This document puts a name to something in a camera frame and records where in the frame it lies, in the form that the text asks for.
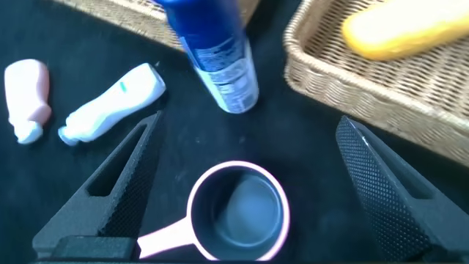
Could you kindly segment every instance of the bottle cap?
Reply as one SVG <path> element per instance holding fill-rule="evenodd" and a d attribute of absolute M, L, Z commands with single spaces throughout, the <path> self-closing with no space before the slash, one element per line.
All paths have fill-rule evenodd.
<path fill-rule="evenodd" d="M 43 134 L 43 128 L 35 121 L 15 122 L 15 136 L 20 144 L 30 144 L 39 139 Z"/>
<path fill-rule="evenodd" d="M 59 138 L 67 145 L 69 146 L 75 146 L 78 144 L 80 141 L 79 139 L 75 138 L 71 132 L 70 129 L 66 126 L 59 128 L 57 131 L 59 134 Z"/>

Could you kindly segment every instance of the white lotion bottle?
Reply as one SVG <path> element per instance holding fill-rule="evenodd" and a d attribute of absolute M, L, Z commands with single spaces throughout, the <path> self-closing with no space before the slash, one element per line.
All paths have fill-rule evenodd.
<path fill-rule="evenodd" d="M 70 114 L 67 125 L 58 130 L 59 137 L 70 146 L 93 141 L 122 118 L 153 103 L 165 90 L 163 79 L 150 64 L 139 65 Z"/>
<path fill-rule="evenodd" d="M 47 104 L 49 72 L 35 59 L 12 63 L 5 69 L 5 98 L 9 112 L 8 121 L 15 128 L 20 144 L 30 144 L 43 134 L 43 125 L 51 116 Z"/>

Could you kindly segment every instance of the black fabric surface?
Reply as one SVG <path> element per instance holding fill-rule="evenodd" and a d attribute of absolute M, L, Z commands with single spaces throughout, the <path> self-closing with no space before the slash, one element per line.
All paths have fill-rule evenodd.
<path fill-rule="evenodd" d="M 43 137 L 16 143 L 0 98 L 0 262 L 34 259 L 31 239 L 144 117 L 166 107 L 167 137 L 141 234 L 181 219 L 198 176 L 222 161 L 252 161 L 284 187 L 291 232 L 279 259 L 376 260 L 334 132 L 341 112 L 303 97 L 284 81 L 283 30 L 299 0 L 264 0 L 248 27 L 261 91 L 247 114 L 219 109 L 184 54 L 46 0 L 0 1 L 0 68 L 43 61 L 51 72 L 53 116 Z M 98 140 L 68 147 L 56 135 L 69 113 L 142 62 L 158 65 L 168 94 Z M 468 169 L 384 131 L 383 141 L 466 212 Z M 155 257 L 201 260 L 186 246 Z"/>

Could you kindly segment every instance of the white plastic bottle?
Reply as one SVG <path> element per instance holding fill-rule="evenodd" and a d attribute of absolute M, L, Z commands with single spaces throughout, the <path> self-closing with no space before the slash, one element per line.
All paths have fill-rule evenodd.
<path fill-rule="evenodd" d="M 150 64 L 139 65 L 70 114 L 67 125 L 58 131 L 59 137 L 70 146 L 93 141 L 122 118 L 153 103 L 165 90 L 163 79 Z"/>

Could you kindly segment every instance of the pink and white mug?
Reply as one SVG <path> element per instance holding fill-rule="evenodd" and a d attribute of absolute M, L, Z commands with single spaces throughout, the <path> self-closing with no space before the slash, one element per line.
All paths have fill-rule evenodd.
<path fill-rule="evenodd" d="M 255 164 L 227 161 L 196 181 L 185 218 L 138 239 L 140 258 L 194 244 L 208 260 L 271 260 L 289 223 L 278 181 Z"/>

